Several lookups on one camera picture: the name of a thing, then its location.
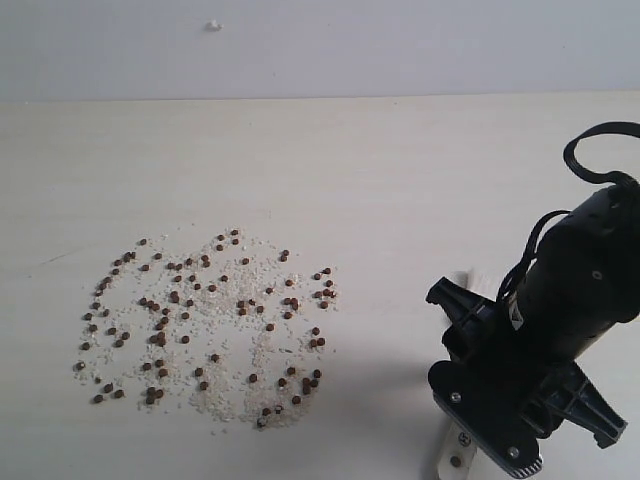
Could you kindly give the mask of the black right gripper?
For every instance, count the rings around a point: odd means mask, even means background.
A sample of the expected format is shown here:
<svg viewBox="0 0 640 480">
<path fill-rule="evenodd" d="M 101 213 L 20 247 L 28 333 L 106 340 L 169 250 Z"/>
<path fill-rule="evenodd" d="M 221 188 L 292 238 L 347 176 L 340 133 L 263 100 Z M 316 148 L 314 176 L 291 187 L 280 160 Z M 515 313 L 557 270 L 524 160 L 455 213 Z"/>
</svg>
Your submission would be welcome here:
<svg viewBox="0 0 640 480">
<path fill-rule="evenodd" d="M 627 422 L 576 363 L 613 326 L 602 312 L 518 297 L 506 305 L 447 277 L 425 301 L 451 322 L 442 337 L 451 361 L 501 394 L 535 435 L 568 421 L 590 431 L 599 448 L 619 441 Z"/>
</svg>

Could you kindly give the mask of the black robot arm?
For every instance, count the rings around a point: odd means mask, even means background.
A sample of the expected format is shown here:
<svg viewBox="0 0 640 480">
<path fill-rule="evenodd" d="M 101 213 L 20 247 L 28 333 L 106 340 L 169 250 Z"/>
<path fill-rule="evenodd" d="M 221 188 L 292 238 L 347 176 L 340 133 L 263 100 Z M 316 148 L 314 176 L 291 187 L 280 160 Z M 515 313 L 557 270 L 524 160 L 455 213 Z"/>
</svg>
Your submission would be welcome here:
<svg viewBox="0 0 640 480">
<path fill-rule="evenodd" d="M 546 438 L 563 422 L 607 448 L 625 421 L 578 366 L 613 326 L 639 314 L 639 194 L 608 187 L 541 218 L 522 259 L 486 298 L 448 278 L 427 294 L 450 325 L 428 381 L 481 438 Z"/>
</svg>

